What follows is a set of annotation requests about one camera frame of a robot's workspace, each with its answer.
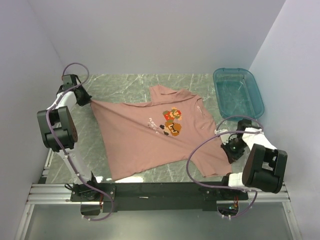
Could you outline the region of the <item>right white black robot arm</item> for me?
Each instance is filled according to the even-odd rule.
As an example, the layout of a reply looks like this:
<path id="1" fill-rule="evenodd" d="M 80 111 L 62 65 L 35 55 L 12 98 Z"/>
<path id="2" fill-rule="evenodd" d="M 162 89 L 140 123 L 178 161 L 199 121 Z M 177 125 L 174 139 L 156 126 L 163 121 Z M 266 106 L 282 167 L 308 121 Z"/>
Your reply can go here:
<path id="1" fill-rule="evenodd" d="M 272 145 L 261 127 L 243 118 L 238 121 L 235 133 L 225 133 L 220 138 L 220 147 L 230 164 L 240 159 L 246 148 L 250 150 L 243 171 L 226 175 L 228 182 L 219 187 L 222 198 L 232 199 L 237 188 L 255 188 L 274 194 L 281 190 L 288 154 Z"/>

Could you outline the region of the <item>pink printed t shirt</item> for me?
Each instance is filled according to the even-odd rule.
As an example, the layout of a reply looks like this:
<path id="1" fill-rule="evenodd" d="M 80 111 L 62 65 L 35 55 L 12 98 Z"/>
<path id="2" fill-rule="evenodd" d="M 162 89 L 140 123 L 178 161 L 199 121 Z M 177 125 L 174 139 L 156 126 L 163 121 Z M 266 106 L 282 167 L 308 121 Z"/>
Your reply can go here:
<path id="1" fill-rule="evenodd" d="M 232 171 L 201 96 L 163 85 L 149 92 L 149 102 L 91 102 L 113 180 L 186 159 L 204 177 Z"/>

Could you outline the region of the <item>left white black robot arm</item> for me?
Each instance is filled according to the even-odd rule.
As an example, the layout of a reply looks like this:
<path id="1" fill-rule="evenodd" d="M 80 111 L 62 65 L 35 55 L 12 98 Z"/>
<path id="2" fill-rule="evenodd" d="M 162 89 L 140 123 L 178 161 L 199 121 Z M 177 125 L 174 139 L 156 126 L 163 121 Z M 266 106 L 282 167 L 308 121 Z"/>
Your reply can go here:
<path id="1" fill-rule="evenodd" d="M 73 191 L 78 193 L 83 188 L 82 195 L 88 201 L 99 197 L 100 188 L 77 148 L 78 132 L 70 110 L 75 105 L 83 107 L 89 104 L 91 98 L 77 75 L 64 74 L 54 103 L 37 112 L 43 144 L 63 159 L 71 172 L 75 185 Z"/>

